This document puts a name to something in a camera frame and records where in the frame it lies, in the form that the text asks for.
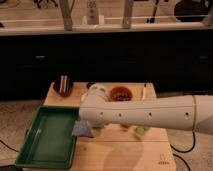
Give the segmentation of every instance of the small object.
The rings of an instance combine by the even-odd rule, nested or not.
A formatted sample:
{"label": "small object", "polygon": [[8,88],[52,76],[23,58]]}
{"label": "small object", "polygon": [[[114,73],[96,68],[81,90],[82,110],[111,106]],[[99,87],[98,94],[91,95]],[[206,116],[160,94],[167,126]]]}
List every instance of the small object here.
{"label": "small object", "polygon": [[70,95],[73,87],[73,82],[67,75],[62,75],[60,79],[56,80],[53,84],[53,89],[62,97]]}
{"label": "small object", "polygon": [[146,83],[144,84],[144,87],[143,87],[142,99],[141,100],[145,100],[145,99],[146,99]]}
{"label": "small object", "polygon": [[[36,3],[37,4],[37,7],[38,8],[41,8],[41,2],[42,2],[43,0],[34,0],[34,3]],[[55,7],[58,7],[58,3],[55,1],[55,0],[51,0],[51,2],[52,3],[54,3],[54,5],[55,5]]]}
{"label": "small object", "polygon": [[0,27],[4,27],[4,25],[0,22]]}
{"label": "small object", "polygon": [[4,2],[6,2],[7,0],[0,0],[0,3],[4,3]]}
{"label": "small object", "polygon": [[140,135],[144,135],[146,131],[148,131],[149,128],[148,127],[144,127],[144,126],[138,126],[137,128],[135,128],[135,132],[140,134]]}
{"label": "small object", "polygon": [[95,82],[88,82],[87,83],[87,89],[89,89],[93,84],[95,84]]}
{"label": "small object", "polygon": [[72,135],[77,137],[93,138],[90,126],[86,122],[80,122],[80,121],[75,122]]}

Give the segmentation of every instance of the wooden cutting board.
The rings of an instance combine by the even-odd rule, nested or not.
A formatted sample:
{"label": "wooden cutting board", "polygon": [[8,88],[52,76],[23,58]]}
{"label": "wooden cutting board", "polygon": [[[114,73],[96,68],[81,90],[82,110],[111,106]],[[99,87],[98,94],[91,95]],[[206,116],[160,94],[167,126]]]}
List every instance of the wooden cutting board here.
{"label": "wooden cutting board", "polygon": [[[132,100],[156,98],[153,84],[102,83],[110,91],[124,86],[132,92]],[[86,83],[74,83],[67,98],[60,97],[50,86],[44,105],[79,106],[81,96],[87,91]],[[143,135],[117,124],[109,124],[96,137],[78,138],[72,171],[174,171],[175,161],[165,129],[149,128]]]}

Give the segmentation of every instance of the brown bowl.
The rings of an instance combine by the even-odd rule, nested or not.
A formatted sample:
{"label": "brown bowl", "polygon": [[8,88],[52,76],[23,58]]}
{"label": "brown bowl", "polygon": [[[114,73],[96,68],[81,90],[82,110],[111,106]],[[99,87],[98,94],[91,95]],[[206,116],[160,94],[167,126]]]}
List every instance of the brown bowl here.
{"label": "brown bowl", "polygon": [[126,87],[115,87],[110,91],[110,101],[130,101],[132,92]]}

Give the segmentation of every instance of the wooden table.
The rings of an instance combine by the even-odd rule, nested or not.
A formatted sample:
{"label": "wooden table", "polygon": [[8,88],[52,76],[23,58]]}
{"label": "wooden table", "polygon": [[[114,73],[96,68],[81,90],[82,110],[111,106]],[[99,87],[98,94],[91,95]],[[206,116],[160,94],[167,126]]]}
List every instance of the wooden table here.
{"label": "wooden table", "polygon": [[[103,83],[109,91],[125,86],[132,91],[132,100],[156,98],[154,87],[143,83]],[[74,83],[72,94],[60,97],[49,89],[44,105],[79,106],[87,91],[85,83]],[[165,129],[150,128],[144,135],[135,132],[135,126],[125,129],[109,124],[94,139],[78,138],[72,171],[174,171],[175,161]]]}

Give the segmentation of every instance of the floor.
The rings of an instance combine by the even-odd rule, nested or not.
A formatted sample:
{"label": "floor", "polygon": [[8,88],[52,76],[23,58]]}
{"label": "floor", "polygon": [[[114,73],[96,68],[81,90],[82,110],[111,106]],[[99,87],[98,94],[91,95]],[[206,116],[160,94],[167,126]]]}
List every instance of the floor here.
{"label": "floor", "polygon": [[[158,97],[176,96],[181,93],[160,93]],[[19,149],[25,135],[26,129],[30,125],[33,115],[43,100],[27,100],[27,101],[8,101],[0,102],[0,139],[15,149]],[[191,147],[192,134],[191,132],[183,132],[176,130],[167,130],[169,140],[172,145],[181,150],[186,150]],[[188,154],[175,154],[183,157],[191,167],[192,171],[211,171],[213,170],[213,136],[196,133],[197,143],[195,149]],[[0,144],[0,161],[14,161],[16,153],[6,149]],[[187,170],[183,162],[175,158],[177,171]]]}
{"label": "floor", "polygon": [[[178,22],[174,15],[174,6],[179,0],[160,1],[156,13],[156,22]],[[105,17],[106,24],[122,22],[124,0],[99,0],[99,14]],[[153,13],[154,1],[136,1],[133,8],[133,23],[146,23]],[[85,0],[75,2],[72,19],[74,25],[80,25],[85,16]],[[59,7],[45,0],[38,9],[34,0],[7,0],[0,3],[0,21],[6,28],[11,27],[41,27],[62,26],[62,16]]]}

